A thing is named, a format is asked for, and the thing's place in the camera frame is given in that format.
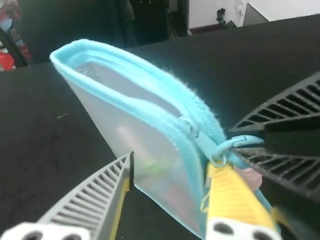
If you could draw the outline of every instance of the black table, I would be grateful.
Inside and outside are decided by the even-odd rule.
[[[320,15],[200,34],[131,49],[172,72],[224,128],[320,70]],[[36,221],[59,198],[115,159],[50,63],[0,73],[0,231]],[[264,181],[271,203],[319,229],[320,207]],[[124,202],[117,239],[196,239],[137,190]]]

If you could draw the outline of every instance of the zipper pouch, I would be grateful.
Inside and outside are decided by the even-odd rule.
[[[77,40],[52,52],[50,60],[114,154],[134,151],[135,186],[203,239],[205,168],[226,141],[209,107],[171,74],[108,44]],[[258,189],[261,176],[231,152],[226,159],[270,209]]]

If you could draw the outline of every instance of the metal ring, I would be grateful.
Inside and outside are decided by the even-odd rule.
[[[220,163],[221,161],[218,160],[217,158],[212,157],[211,162],[216,168],[222,168],[225,165],[227,165],[227,157],[226,157],[226,155],[222,154],[221,156],[222,156],[222,163]]]

